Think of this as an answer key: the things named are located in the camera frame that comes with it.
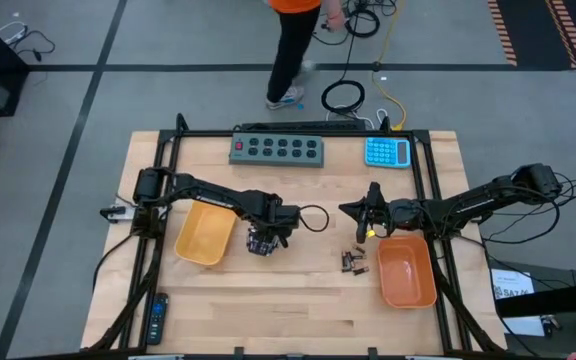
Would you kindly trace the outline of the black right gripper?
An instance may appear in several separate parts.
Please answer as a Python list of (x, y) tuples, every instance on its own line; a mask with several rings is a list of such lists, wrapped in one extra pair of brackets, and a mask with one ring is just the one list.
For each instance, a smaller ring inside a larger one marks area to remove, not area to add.
[(361, 200), (340, 204), (338, 208), (357, 221), (356, 240), (363, 244), (367, 231), (375, 225), (381, 226), (385, 233), (377, 235), (386, 238), (396, 230), (412, 231), (418, 228), (420, 211), (417, 203), (411, 199), (398, 199), (386, 202), (377, 182), (371, 182), (367, 195)]

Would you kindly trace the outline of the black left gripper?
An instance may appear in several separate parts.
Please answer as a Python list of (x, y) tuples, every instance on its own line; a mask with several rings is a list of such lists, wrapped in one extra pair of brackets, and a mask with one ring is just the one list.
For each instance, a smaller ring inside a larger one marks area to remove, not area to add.
[[(274, 239), (278, 237), (279, 244), (283, 248), (288, 247), (288, 238), (294, 229), (299, 227), (300, 208), (296, 205), (273, 205), (268, 216), (268, 225), (260, 228), (262, 239)], [(258, 243), (257, 229), (250, 227), (246, 244), (256, 245)]]

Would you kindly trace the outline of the yellow plastic bin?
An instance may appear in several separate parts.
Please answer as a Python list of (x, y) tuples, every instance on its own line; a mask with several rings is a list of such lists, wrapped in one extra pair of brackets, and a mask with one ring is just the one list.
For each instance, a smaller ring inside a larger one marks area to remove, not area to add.
[(193, 202), (175, 243), (176, 254), (199, 265), (216, 265), (224, 256), (236, 221), (236, 214), (229, 209)]

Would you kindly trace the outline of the orange plastic bin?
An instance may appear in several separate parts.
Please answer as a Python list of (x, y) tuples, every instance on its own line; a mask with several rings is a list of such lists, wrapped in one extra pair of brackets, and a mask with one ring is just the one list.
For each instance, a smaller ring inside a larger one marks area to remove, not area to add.
[(417, 235), (393, 236), (377, 248), (381, 293), (398, 309), (428, 308), (437, 300), (426, 241)]

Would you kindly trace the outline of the blue calculator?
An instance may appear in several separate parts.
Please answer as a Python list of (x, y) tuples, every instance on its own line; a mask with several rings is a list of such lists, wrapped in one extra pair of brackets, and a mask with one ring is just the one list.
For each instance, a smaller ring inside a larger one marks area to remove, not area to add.
[(372, 167), (407, 168), (411, 165), (410, 142), (400, 138), (367, 138), (364, 162)]

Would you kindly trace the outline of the grey power strip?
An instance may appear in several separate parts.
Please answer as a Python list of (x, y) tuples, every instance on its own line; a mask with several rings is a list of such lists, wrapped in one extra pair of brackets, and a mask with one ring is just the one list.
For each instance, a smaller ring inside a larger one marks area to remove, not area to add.
[(230, 165), (324, 167), (324, 145), (319, 136), (241, 133), (234, 135)]

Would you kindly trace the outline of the black power strip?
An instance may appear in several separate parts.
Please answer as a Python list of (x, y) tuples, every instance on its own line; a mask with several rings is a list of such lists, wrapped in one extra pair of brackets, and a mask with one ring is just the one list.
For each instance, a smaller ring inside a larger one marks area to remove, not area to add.
[(363, 131), (366, 125), (362, 120), (298, 121), (243, 123), (236, 129), (242, 131)]

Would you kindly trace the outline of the black remote control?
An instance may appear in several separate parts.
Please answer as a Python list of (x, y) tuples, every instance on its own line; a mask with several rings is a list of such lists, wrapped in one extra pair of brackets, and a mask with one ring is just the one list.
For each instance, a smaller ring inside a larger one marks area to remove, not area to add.
[(148, 323), (147, 345), (159, 345), (161, 343), (168, 303), (169, 297), (167, 294), (157, 293), (155, 295)]

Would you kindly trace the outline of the white paper label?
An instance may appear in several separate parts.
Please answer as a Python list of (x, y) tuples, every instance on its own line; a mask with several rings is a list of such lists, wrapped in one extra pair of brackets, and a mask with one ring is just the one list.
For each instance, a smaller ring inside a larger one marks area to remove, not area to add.
[[(492, 270), (493, 290), (496, 300), (501, 300), (535, 292), (529, 273), (508, 270)], [(513, 332), (516, 335), (544, 337), (544, 326), (539, 316), (503, 318), (508, 326), (505, 333)]]

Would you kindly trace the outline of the person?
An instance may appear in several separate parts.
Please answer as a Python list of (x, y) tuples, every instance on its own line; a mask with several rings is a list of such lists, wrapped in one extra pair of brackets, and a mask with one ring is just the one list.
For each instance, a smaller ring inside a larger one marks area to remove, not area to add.
[(332, 30), (343, 28), (346, 16), (342, 0), (266, 2), (277, 13), (280, 23), (280, 37), (265, 99), (267, 107), (275, 110), (296, 104), (303, 97), (303, 88), (295, 85), (294, 81), (302, 69), (321, 9), (324, 9), (327, 26)]

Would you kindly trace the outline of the grey side table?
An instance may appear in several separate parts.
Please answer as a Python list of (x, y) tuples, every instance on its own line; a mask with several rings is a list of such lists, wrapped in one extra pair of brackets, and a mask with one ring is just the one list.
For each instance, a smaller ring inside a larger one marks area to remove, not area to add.
[[(492, 261), (491, 267), (529, 273), (535, 292), (543, 292), (576, 285), (576, 271), (562, 270), (509, 262), (505, 265)], [(539, 316), (544, 326), (544, 337), (516, 335), (505, 333), (508, 326), (504, 323), (505, 339), (508, 350), (518, 355), (537, 354), (541, 357), (562, 358), (576, 352), (576, 313), (558, 313)]]

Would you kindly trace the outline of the black bar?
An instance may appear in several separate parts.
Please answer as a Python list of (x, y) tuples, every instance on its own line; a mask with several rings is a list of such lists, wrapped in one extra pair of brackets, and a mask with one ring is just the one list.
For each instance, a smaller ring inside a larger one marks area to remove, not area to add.
[(576, 312), (576, 286), (503, 298), (496, 308), (502, 318)]

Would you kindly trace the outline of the black mat orange stripes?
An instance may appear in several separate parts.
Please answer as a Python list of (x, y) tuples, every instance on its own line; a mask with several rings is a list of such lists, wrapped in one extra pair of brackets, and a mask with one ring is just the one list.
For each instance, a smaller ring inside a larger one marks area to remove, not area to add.
[(509, 64), (576, 69), (576, 0), (487, 0)]

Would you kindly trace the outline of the black aluminium table frame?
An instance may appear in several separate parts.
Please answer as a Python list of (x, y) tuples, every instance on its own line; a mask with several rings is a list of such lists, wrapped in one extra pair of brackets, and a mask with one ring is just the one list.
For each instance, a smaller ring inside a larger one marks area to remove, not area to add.
[(184, 355), (244, 354), (279, 357), (289, 353), (339, 357), (437, 355), (474, 346), (454, 308), (438, 299), (428, 308), (397, 309), (382, 298), (375, 257), (369, 271), (354, 276), (340, 269), (340, 254), (355, 237), (355, 223), (338, 206), (364, 196), (371, 182), (388, 198), (449, 197), (468, 183), (457, 137), (452, 131), (407, 132), (417, 162), (406, 170), (367, 167), (364, 135), (329, 133), (321, 169), (232, 167), (227, 160), (231, 135), (219, 130), (138, 131), (130, 140), (119, 185), (132, 194), (139, 171), (176, 156), (178, 166), (199, 178), (241, 189), (279, 193), (305, 204), (306, 218), (323, 219), (320, 233), (295, 231), (287, 248), (269, 257), (246, 250), (246, 228), (237, 224), (224, 259), (212, 267), (182, 260), (174, 245), (190, 203), (178, 202), (163, 243), (157, 288), (169, 296), (169, 312), (159, 345), (152, 352)]

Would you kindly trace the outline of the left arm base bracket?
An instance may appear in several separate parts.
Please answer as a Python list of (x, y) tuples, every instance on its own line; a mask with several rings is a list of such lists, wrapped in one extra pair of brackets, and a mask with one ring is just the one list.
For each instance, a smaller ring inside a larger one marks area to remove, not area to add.
[(115, 224), (120, 221), (131, 221), (134, 217), (135, 207), (130, 204), (113, 204), (110, 207), (102, 208), (99, 214), (109, 223)]

